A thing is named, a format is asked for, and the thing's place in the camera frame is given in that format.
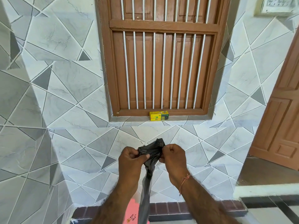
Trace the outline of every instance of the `black plastic bag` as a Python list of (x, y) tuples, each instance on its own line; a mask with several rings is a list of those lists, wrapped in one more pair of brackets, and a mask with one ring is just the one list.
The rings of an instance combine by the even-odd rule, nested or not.
[(150, 158), (144, 163), (147, 171), (142, 181), (142, 193), (138, 211), (138, 224), (147, 224), (150, 214), (150, 190), (152, 188), (152, 174), (155, 170), (155, 165), (162, 155), (162, 148), (165, 143), (162, 138), (157, 139), (149, 145), (138, 148), (139, 155), (150, 154)]

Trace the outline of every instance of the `silver window bar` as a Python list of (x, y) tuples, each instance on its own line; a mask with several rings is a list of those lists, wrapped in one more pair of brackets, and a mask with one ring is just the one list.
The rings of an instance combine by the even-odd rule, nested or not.
[[(142, 0), (142, 20), (145, 20), (145, 1)], [(145, 75), (145, 32), (142, 33), (142, 41), (143, 41), (143, 99), (144, 99), (144, 109), (147, 108), (146, 101), (146, 75)]]
[[(167, 20), (167, 0), (165, 0), (165, 11), (164, 11), (164, 21), (166, 20)], [(163, 94), (164, 94), (165, 43), (166, 43), (166, 33), (164, 33), (164, 37), (163, 37), (161, 109), (163, 109)]]
[[(154, 0), (154, 21), (156, 21), (156, 0)], [(155, 109), (155, 51), (156, 33), (153, 36), (153, 55), (152, 55), (152, 108)]]
[[(125, 20), (125, 14), (123, 11), (123, 0), (121, 0), (121, 19)], [(127, 58), (127, 45), (126, 45), (126, 33), (123, 31), (123, 49), (125, 52), (125, 65), (126, 65), (126, 82), (127, 82), (127, 96), (128, 96), (128, 109), (130, 109), (130, 91), (129, 91), (129, 72), (128, 72), (128, 58)]]
[[(185, 22), (188, 22), (188, 13), (189, 13), (189, 0), (187, 0)], [(179, 85), (178, 85), (178, 104), (177, 104), (177, 109), (180, 106), (181, 83), (182, 83), (182, 74), (183, 74), (184, 53), (185, 53), (185, 40), (186, 40), (186, 33), (184, 33), (184, 38), (183, 38), (182, 60), (181, 60), (181, 70), (180, 70), (180, 81), (179, 81)]]
[[(199, 5), (200, 5), (200, 0), (197, 0), (196, 16), (195, 16), (195, 22), (196, 23), (198, 22)], [(185, 109), (187, 109), (187, 103), (188, 103), (189, 87), (190, 87), (190, 81), (191, 81), (191, 72), (192, 72), (192, 65), (193, 65), (193, 56), (194, 56), (195, 41), (196, 41), (196, 34), (193, 35), (193, 44), (192, 44), (192, 53), (191, 53), (191, 60), (190, 60), (189, 76), (188, 76), (188, 86), (187, 86), (187, 92), (186, 92)]]
[[(206, 20), (205, 20), (205, 23), (207, 23), (207, 22), (208, 22), (208, 19), (209, 19), (210, 6), (211, 6), (211, 0), (208, 1), (208, 5), (207, 5), (207, 14), (206, 14)], [(197, 89), (198, 89), (198, 82), (199, 82), (199, 74), (200, 74), (200, 69), (201, 69), (201, 66), (202, 66), (202, 57), (203, 57), (203, 53), (204, 53), (205, 37), (206, 37), (206, 34), (204, 34), (204, 36), (203, 36), (203, 38), (202, 38), (202, 48), (201, 48), (201, 51), (200, 51), (200, 60), (199, 60), (199, 65), (198, 65), (198, 70), (197, 70), (196, 88), (195, 88), (195, 95), (194, 95), (194, 101), (193, 101), (193, 109), (195, 109), (195, 102), (196, 102)]]
[[(135, 1), (132, 0), (132, 17), (135, 20)], [(136, 33), (133, 31), (134, 41), (134, 69), (135, 69), (135, 90), (136, 90), (136, 109), (138, 109), (138, 85), (137, 85), (137, 61), (136, 61)]]
[[(174, 22), (178, 20), (178, 0), (176, 0), (176, 10)], [(173, 49), (172, 49), (172, 67), (171, 67), (171, 85), (170, 85), (170, 106), (172, 107), (172, 96), (173, 96), (173, 75), (174, 75), (174, 63), (175, 63), (175, 54), (176, 54), (176, 33), (173, 35)]]

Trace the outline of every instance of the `person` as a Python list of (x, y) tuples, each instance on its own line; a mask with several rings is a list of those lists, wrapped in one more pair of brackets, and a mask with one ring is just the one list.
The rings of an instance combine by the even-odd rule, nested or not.
[[(121, 224), (128, 203), (137, 191), (141, 166), (150, 157), (149, 154), (138, 156), (138, 150), (125, 147), (118, 159), (119, 179), (92, 224)], [(237, 224), (234, 218), (226, 214), (213, 197), (201, 186), (187, 169), (185, 151), (176, 144), (163, 147), (159, 159), (165, 163), (170, 182), (180, 190), (192, 217), (197, 223)]]

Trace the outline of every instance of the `forearm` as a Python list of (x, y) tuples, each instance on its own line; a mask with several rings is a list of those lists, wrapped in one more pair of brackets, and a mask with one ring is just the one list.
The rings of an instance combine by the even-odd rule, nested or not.
[(193, 177), (181, 188), (189, 211), (197, 223), (237, 224), (238, 222), (222, 211), (218, 203)]
[(121, 224), (131, 197), (121, 185), (116, 185), (91, 224)]

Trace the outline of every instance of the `brown door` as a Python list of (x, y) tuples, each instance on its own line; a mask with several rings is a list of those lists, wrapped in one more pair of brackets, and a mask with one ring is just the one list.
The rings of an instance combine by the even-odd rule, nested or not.
[(299, 170), (299, 30), (290, 46), (249, 154)]
[(204, 115), (229, 0), (98, 0), (114, 116)]

